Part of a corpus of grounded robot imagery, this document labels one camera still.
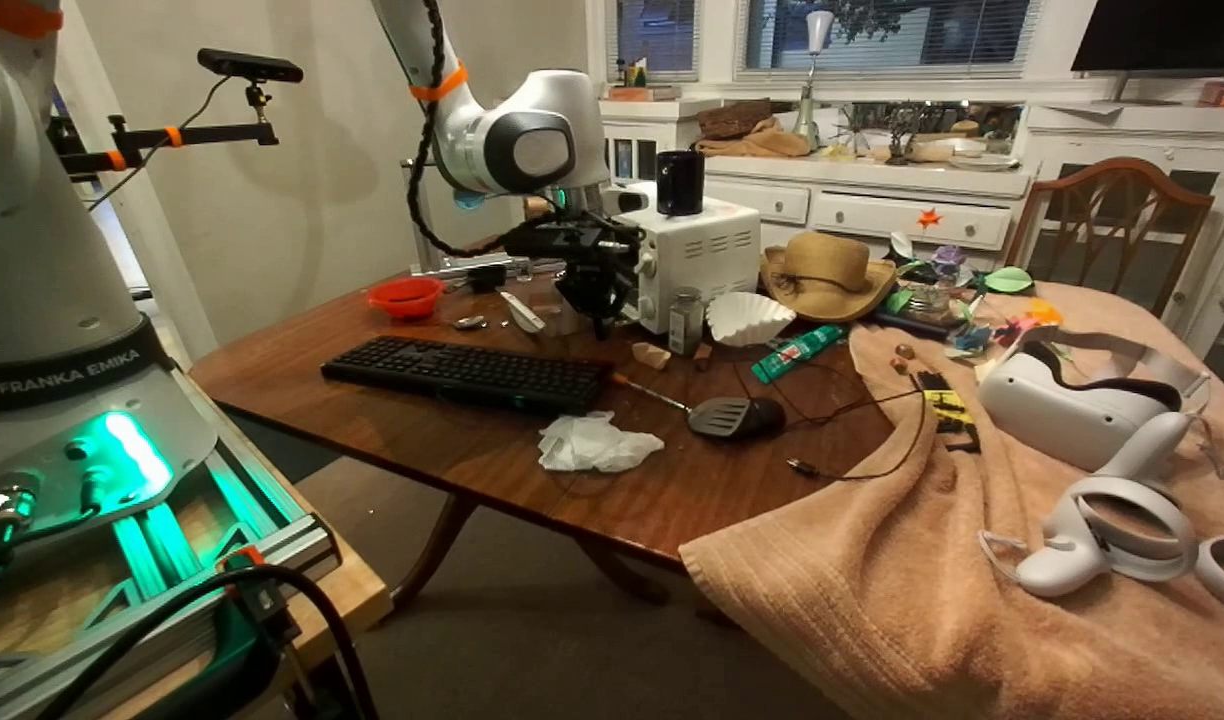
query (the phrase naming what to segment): camera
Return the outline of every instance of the camera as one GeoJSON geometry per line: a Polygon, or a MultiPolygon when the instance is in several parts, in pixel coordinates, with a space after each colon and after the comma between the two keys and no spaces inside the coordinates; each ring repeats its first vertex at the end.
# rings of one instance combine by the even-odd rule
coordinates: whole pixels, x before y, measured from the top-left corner
{"type": "Polygon", "coordinates": [[[247,57],[228,47],[202,47],[202,64],[216,76],[246,76],[254,82],[300,82],[305,70],[293,61],[281,57],[247,57]]]}

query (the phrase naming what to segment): lamp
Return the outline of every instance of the lamp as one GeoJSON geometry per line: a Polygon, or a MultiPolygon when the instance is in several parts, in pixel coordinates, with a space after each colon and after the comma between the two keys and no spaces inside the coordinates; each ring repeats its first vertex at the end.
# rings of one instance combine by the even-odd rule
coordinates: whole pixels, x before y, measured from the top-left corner
{"type": "Polygon", "coordinates": [[[815,82],[815,64],[822,64],[822,47],[829,39],[829,29],[834,29],[834,12],[807,12],[807,78],[805,78],[805,91],[801,91],[801,117],[797,117],[797,136],[805,136],[812,145],[812,151],[822,146],[822,126],[815,126],[815,99],[812,99],[812,82],[815,82]]]}

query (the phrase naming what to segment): white box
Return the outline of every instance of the white box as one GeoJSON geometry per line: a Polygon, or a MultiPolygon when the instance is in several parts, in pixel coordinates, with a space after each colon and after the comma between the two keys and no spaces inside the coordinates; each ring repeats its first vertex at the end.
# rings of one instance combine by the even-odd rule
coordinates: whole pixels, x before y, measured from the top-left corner
{"type": "Polygon", "coordinates": [[[618,223],[643,228],[637,263],[637,298],[623,316],[664,334],[664,298],[691,289],[704,304],[719,291],[759,289],[759,210],[704,195],[698,215],[659,215],[655,209],[620,210],[618,223]]]}

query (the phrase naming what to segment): floor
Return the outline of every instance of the floor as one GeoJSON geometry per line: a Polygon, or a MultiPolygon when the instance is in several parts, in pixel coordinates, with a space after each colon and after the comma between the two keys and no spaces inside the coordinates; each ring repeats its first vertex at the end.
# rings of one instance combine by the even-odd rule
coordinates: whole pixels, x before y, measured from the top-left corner
{"type": "MultiPolygon", "coordinates": [[[[404,576],[441,492],[383,471],[341,471],[332,453],[246,426],[383,580],[404,576]]],[[[360,637],[380,716],[845,716],[739,628],[704,615],[681,572],[642,572],[659,580],[672,605],[623,597],[557,533],[477,510],[430,591],[360,637]]]]}

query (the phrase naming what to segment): crumpled tissue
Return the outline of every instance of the crumpled tissue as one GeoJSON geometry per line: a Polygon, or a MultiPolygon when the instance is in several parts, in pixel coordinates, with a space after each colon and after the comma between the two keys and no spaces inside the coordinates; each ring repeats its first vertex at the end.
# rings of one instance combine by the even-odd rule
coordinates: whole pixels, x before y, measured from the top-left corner
{"type": "Polygon", "coordinates": [[[623,432],[611,410],[561,416],[541,432],[541,468],[547,471],[628,471],[659,453],[653,432],[623,432]]]}

